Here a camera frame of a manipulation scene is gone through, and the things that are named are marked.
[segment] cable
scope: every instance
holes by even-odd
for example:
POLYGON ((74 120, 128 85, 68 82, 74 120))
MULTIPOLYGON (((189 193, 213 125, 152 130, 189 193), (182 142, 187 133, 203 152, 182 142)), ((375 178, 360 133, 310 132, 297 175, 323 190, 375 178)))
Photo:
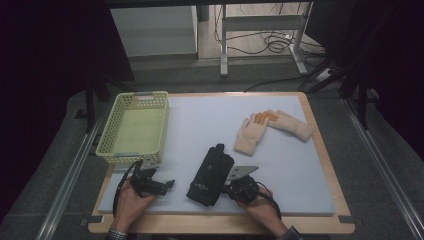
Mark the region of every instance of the cable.
POLYGON ((271 205, 274 207, 274 209, 275 209, 275 212, 277 213, 277 217, 279 218, 279 219, 281 219, 281 210, 280 210, 280 207, 278 206, 278 204, 277 204, 277 202, 274 200, 274 198, 272 197, 272 194, 271 194, 271 191, 269 191, 268 190, 268 188, 264 185, 264 184, 262 184, 262 183, 260 183, 260 182, 256 182, 257 184, 260 184, 260 185, 262 185, 266 190, 267 190, 267 192, 268 192, 268 194, 269 195, 267 195, 267 194, 265 194, 265 193, 263 193, 263 192, 260 192, 260 191, 258 191, 257 192, 257 195, 258 196, 261 196, 261 197, 263 197, 263 198, 265 198, 266 200, 268 200, 268 201, 270 201, 271 202, 271 205))

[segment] yellow plastic basket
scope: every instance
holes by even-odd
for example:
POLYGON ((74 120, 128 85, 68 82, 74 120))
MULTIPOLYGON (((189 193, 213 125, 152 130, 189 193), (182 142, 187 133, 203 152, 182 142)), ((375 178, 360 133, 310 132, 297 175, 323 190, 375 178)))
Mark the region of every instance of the yellow plastic basket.
POLYGON ((113 104, 96 155, 109 163, 160 163, 168 123, 168 93, 121 93, 113 104))

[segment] human hand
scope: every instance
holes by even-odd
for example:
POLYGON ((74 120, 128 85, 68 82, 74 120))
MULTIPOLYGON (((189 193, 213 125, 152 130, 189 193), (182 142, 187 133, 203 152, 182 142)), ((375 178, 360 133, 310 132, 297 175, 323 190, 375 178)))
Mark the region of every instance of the human hand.
POLYGON ((131 224, 143 215, 146 208, 156 199, 156 195, 140 197, 127 180, 120 190, 115 219, 110 228, 128 232, 131 224))
MULTIPOLYGON (((272 197, 272 191, 259 187, 259 191, 272 197)), ((243 208, 250 217, 256 222, 266 227, 275 237, 282 236, 287 232, 286 225, 278 218, 274 206, 271 202, 261 196, 257 196, 255 200, 246 204, 236 201, 237 205, 243 208)))

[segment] work glove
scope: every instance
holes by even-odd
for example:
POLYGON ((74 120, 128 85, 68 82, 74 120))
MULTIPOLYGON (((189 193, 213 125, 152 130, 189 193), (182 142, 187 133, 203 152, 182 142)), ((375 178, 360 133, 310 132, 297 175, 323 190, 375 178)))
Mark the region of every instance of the work glove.
POLYGON ((253 113, 250 119, 244 119, 238 131, 234 149, 252 156, 255 153, 258 142, 265 132, 267 124, 268 118, 263 113, 253 113))
POLYGON ((269 118, 268 126, 290 131, 304 142, 308 141, 314 132, 306 123, 281 110, 267 110, 263 113, 269 118))

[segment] sleeve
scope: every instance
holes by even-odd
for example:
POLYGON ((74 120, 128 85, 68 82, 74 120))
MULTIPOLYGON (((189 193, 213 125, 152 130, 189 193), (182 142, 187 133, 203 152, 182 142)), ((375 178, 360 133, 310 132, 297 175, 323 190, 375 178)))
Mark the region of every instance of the sleeve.
POLYGON ((281 237, 276 240, 302 240, 302 236, 293 226, 281 237))
POLYGON ((127 240, 128 234, 116 231, 114 229, 109 229, 109 232, 106 234, 105 240, 127 240))

